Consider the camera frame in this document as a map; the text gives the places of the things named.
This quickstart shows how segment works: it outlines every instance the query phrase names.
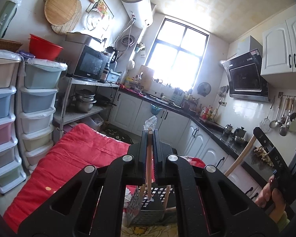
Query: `hand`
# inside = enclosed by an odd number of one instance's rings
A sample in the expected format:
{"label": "hand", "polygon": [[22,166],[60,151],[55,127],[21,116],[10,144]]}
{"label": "hand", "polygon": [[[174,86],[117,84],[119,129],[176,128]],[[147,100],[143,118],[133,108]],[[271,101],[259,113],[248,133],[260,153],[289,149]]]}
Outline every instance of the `hand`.
{"label": "hand", "polygon": [[263,190],[260,192],[259,196],[255,200],[255,204],[257,204],[261,208],[264,208],[266,202],[270,200],[270,197],[272,195],[272,200],[275,204],[275,209],[270,213],[269,216],[275,223],[278,223],[278,221],[284,214],[286,203],[284,201],[282,193],[278,189],[275,188],[271,194],[270,185],[273,180],[274,176],[271,176],[269,178],[269,182],[266,184],[266,186],[264,186]]}

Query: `frying pan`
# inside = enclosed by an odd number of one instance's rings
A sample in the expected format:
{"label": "frying pan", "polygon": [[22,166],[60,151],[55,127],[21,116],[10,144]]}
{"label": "frying pan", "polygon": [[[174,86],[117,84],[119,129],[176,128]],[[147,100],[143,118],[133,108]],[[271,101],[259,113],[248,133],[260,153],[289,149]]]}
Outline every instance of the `frying pan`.
{"label": "frying pan", "polygon": [[94,97],[97,101],[97,105],[100,106],[107,106],[109,104],[113,105],[113,106],[117,106],[116,104],[114,104],[113,102],[111,102],[111,100],[101,94],[96,94]]}

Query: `black countertop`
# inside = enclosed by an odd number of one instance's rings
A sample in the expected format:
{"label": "black countertop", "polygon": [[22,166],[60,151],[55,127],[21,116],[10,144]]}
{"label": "black countertop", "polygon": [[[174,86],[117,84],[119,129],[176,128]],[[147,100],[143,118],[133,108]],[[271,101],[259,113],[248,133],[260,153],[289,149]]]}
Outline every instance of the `black countertop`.
{"label": "black countertop", "polygon": [[[245,148],[245,144],[237,144],[232,140],[231,136],[225,136],[223,134],[223,127],[216,123],[200,120],[199,118],[191,116],[180,108],[161,103],[151,96],[140,96],[139,94],[130,92],[126,89],[120,89],[120,91],[193,120],[193,122],[195,122],[202,130],[204,130],[234,160],[238,158]],[[260,158],[255,156],[253,151],[251,151],[245,157],[245,160],[241,166],[261,187],[266,185],[269,177],[273,174],[273,169],[261,161]]]}

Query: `ceiling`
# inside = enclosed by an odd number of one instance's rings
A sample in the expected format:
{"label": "ceiling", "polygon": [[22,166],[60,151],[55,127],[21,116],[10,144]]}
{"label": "ceiling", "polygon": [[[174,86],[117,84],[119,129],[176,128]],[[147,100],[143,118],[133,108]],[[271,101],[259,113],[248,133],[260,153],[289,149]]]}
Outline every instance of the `ceiling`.
{"label": "ceiling", "polygon": [[268,17],[289,6],[295,0],[151,0],[157,11],[199,26],[227,42]]}

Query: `metal screw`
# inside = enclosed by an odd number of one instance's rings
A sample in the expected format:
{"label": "metal screw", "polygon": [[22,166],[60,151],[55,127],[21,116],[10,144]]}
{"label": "metal screw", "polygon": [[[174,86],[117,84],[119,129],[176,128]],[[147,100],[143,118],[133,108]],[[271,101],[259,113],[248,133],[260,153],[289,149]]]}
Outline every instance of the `metal screw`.
{"label": "metal screw", "polygon": [[132,161],[133,160],[133,156],[132,155],[125,155],[123,156],[123,161]]}
{"label": "metal screw", "polygon": [[171,154],[168,156],[168,160],[170,161],[177,161],[179,158],[177,155]]}
{"label": "metal screw", "polygon": [[213,166],[213,165],[208,165],[206,166],[206,171],[209,172],[209,173],[214,173],[216,171],[216,167]]}
{"label": "metal screw", "polygon": [[92,172],[94,171],[94,169],[95,169],[94,166],[86,166],[86,167],[84,168],[84,171],[85,171],[86,173],[92,173]]}

